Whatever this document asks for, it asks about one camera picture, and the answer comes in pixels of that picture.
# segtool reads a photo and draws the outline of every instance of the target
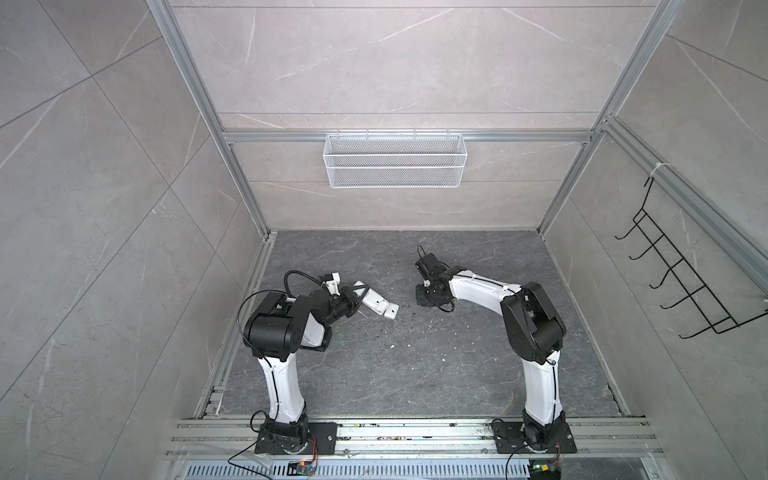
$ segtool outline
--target white zip tie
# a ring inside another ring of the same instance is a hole
[[[657,162],[656,163],[656,167],[654,167],[654,169],[650,171],[650,175],[648,175],[648,176],[649,177],[653,177],[653,175],[656,173],[656,170],[658,170],[659,167],[662,166],[662,165],[672,165],[672,164],[665,164],[664,162]]]

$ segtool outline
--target black wire rack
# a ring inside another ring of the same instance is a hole
[[[690,299],[690,301],[693,302],[694,305],[696,306],[697,310],[699,310],[699,313],[701,313],[701,316],[707,321],[707,326],[704,327],[703,329],[693,333],[692,335],[688,335],[688,336],[679,335],[679,337],[681,339],[689,339],[689,338],[695,337],[696,335],[704,333],[707,330],[712,330],[713,332],[718,333],[718,334],[725,333],[725,332],[728,332],[728,331],[730,331],[732,329],[738,328],[738,327],[740,327],[742,325],[746,325],[747,323],[752,322],[754,320],[757,320],[757,319],[759,319],[759,318],[761,318],[763,316],[768,316],[768,310],[766,310],[764,313],[761,313],[760,315],[754,316],[754,317],[752,317],[750,319],[744,320],[743,322],[739,322],[738,320],[733,318],[733,316],[730,314],[728,309],[723,305],[722,302],[720,302],[720,299],[717,298],[717,295],[715,295],[714,292],[712,291],[712,289],[709,288],[707,283],[704,282],[704,280],[701,278],[701,276],[696,271],[696,269],[693,266],[691,266],[690,263],[688,263],[688,259],[680,252],[680,250],[677,249],[677,246],[672,242],[672,240],[667,236],[666,233],[664,233],[664,231],[661,229],[661,227],[659,227],[658,223],[656,223],[656,221],[645,210],[645,203],[648,201],[648,194],[650,193],[650,188],[653,185],[654,185],[654,179],[652,177],[649,177],[647,180],[645,180],[645,184],[643,185],[643,187],[647,186],[647,190],[645,191],[645,198],[643,199],[643,205],[640,207],[640,209],[637,211],[637,213],[634,215],[634,217],[632,217],[632,223],[634,223],[634,225],[632,226],[631,229],[629,229],[629,231],[625,235],[623,235],[622,237],[615,237],[615,238],[616,238],[616,240],[623,240],[623,239],[627,238],[627,236],[630,233],[632,233],[633,230],[640,231],[643,234],[643,236],[645,237],[645,239],[648,240],[648,243],[650,243],[650,246],[647,249],[645,249],[645,251],[643,253],[641,253],[638,257],[633,257],[633,256],[630,255],[629,259],[630,260],[639,260],[640,258],[643,257],[643,255],[645,255],[646,253],[648,253],[651,250],[653,250],[661,258],[661,260],[664,262],[664,264],[667,266],[667,271],[664,273],[664,276],[661,277],[661,281],[658,283],[658,285],[648,284],[648,286],[650,288],[654,289],[654,290],[659,288],[659,287],[661,287],[661,285],[664,284],[664,281],[667,279],[667,277],[671,273],[672,276],[674,277],[674,279],[677,280],[677,282],[680,284],[680,286],[683,288],[683,291],[685,292],[685,296],[683,298],[679,299],[677,302],[673,303],[672,305],[669,305],[669,306],[659,305],[659,306],[663,310],[669,310],[670,308],[674,308],[675,306],[680,305],[685,300]],[[660,233],[659,237],[656,240],[651,240],[650,236],[648,235],[648,232],[646,230],[644,230],[643,227],[640,225],[640,223],[643,220],[646,220],[646,219],[648,221],[650,221],[654,225],[654,227],[656,227],[656,229]],[[664,240],[664,239],[666,239],[666,241],[672,246],[672,249],[674,250],[674,252],[679,256],[679,258],[680,258],[679,260],[671,263],[659,251],[657,245],[659,245],[659,242]],[[675,267],[683,266],[683,265],[687,266],[688,269],[691,272],[693,272],[694,276],[696,277],[696,280],[700,283],[700,285],[699,285],[699,283],[697,283],[697,287],[695,289],[689,288],[683,282],[683,280],[680,278],[680,275],[678,275],[677,272],[675,272],[675,270],[674,270]],[[713,322],[710,319],[710,317],[703,311],[703,309],[701,308],[701,305],[697,301],[696,297],[694,297],[694,295],[696,295],[698,293],[699,294],[711,295],[712,298],[717,302],[717,304],[720,305],[720,308],[723,309],[723,311],[725,312],[725,318],[722,318],[720,320],[717,320],[716,322]]]

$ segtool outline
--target mesh basket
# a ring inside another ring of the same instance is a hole
[[[332,134],[323,159],[333,188],[458,187],[467,149],[460,134]]]

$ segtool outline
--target black hook rack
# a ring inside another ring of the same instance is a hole
[[[707,321],[707,325],[708,326],[704,327],[703,329],[699,330],[698,332],[695,332],[694,334],[688,335],[688,336],[682,336],[682,335],[679,335],[679,334],[678,334],[678,336],[681,339],[689,339],[689,338],[695,337],[696,335],[699,335],[700,333],[704,333],[704,332],[706,332],[707,330],[710,330],[710,329],[713,332],[717,333],[717,334],[725,333],[725,332],[728,332],[729,330],[735,329],[735,328],[740,327],[742,325],[746,325],[747,323],[752,322],[753,320],[757,320],[760,317],[768,315],[768,310],[766,310],[765,313],[761,313],[760,315],[754,316],[754,317],[752,317],[752,318],[750,318],[748,320],[745,320],[743,322],[739,322],[735,318],[733,318],[733,316],[730,314],[728,309],[723,305],[722,302],[720,302],[720,299],[717,298],[717,295],[715,295],[714,292],[712,291],[712,289],[709,288],[707,283],[704,282],[704,280],[701,278],[701,276],[696,271],[696,269],[694,269],[693,266],[690,263],[688,263],[688,259],[680,252],[680,250],[677,249],[677,245],[675,245],[672,242],[672,240],[670,240],[670,238],[667,236],[667,234],[661,229],[661,227],[659,227],[658,223],[656,223],[656,221],[645,210],[645,203],[648,200],[648,194],[650,193],[650,188],[654,185],[653,177],[649,177],[647,180],[645,180],[645,184],[643,184],[643,187],[645,187],[646,185],[648,186],[648,189],[645,191],[645,198],[643,199],[643,204],[640,207],[640,209],[637,211],[637,213],[634,215],[634,217],[632,217],[632,223],[634,223],[634,225],[632,226],[631,229],[629,229],[629,231],[625,235],[623,235],[622,237],[615,237],[615,238],[616,238],[616,240],[623,240],[623,239],[627,238],[627,236],[630,233],[632,233],[632,230],[635,230],[635,229],[639,230],[643,234],[645,239],[648,240],[648,243],[650,243],[650,246],[647,249],[645,249],[645,251],[643,253],[641,253],[638,257],[633,257],[633,256],[630,255],[629,259],[630,260],[639,260],[640,258],[643,257],[643,255],[645,255],[646,253],[648,253],[651,250],[653,250],[661,258],[661,260],[664,262],[664,265],[667,266],[667,271],[664,273],[664,276],[661,277],[661,281],[659,282],[659,284],[656,285],[656,286],[648,284],[648,286],[650,288],[654,289],[654,290],[659,288],[662,284],[664,284],[664,281],[667,279],[669,274],[672,273],[672,276],[675,278],[675,280],[677,280],[677,282],[683,288],[683,291],[686,293],[686,295],[683,298],[679,299],[677,302],[673,303],[672,305],[669,305],[669,306],[659,305],[659,306],[662,309],[664,309],[664,310],[669,310],[670,308],[674,308],[675,306],[680,305],[683,301],[690,299],[694,303],[694,305],[696,306],[697,310],[699,310],[699,313],[701,313],[701,316],[703,316],[704,319]],[[645,219],[648,219],[654,225],[654,227],[656,227],[656,229],[660,232],[660,236],[656,240],[651,240],[650,237],[648,236],[648,233],[645,230],[643,230],[643,227],[640,225],[640,222],[645,220]],[[672,246],[674,251],[677,252],[677,255],[680,256],[680,259],[677,262],[670,264],[667,261],[667,259],[664,257],[664,255],[662,255],[661,252],[659,251],[659,249],[657,247],[657,244],[662,239],[666,239],[667,242]],[[676,266],[680,265],[681,263],[684,263],[686,266],[688,266],[690,271],[693,272],[694,275],[696,276],[696,278],[701,282],[701,286],[699,286],[695,290],[689,290],[689,288],[683,283],[683,281],[680,279],[680,277],[674,271],[674,268]],[[725,314],[726,314],[725,318],[723,318],[721,320],[718,320],[718,321],[713,323],[710,320],[710,318],[706,315],[706,313],[704,313],[704,311],[701,309],[701,306],[699,305],[699,303],[696,301],[696,298],[694,297],[694,295],[696,293],[699,293],[699,292],[702,292],[702,291],[704,291],[705,293],[709,293],[712,296],[712,298],[715,299],[717,304],[720,305],[720,308],[723,309],[723,311],[725,312]],[[723,324],[724,322],[727,322],[727,321],[730,321],[731,323],[726,324],[723,329],[718,330],[718,329],[715,328],[716,326],[719,326],[719,325],[721,325],[721,324]]]

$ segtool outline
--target black mounting plate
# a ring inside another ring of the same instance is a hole
[[[495,420],[491,424],[493,430],[493,439],[496,442],[496,452],[513,453],[525,443],[525,437],[522,432],[523,422],[501,422]],[[576,442],[571,434],[571,427],[565,424],[565,428],[555,436],[555,440],[560,444],[560,453],[576,453]],[[527,449],[521,449],[518,453],[529,452]],[[557,453],[558,447],[554,446],[546,453]]]
[[[317,454],[318,455],[333,455],[336,451],[336,430],[339,428],[337,423],[332,422],[318,422],[310,423],[309,436],[314,435],[317,439]],[[259,441],[256,442],[256,450],[253,453],[271,453],[273,455],[286,455],[286,451],[283,450],[279,444],[270,440],[266,435],[264,437],[259,436]],[[312,440],[306,443],[304,450],[297,453],[297,455],[311,455],[312,454]]]

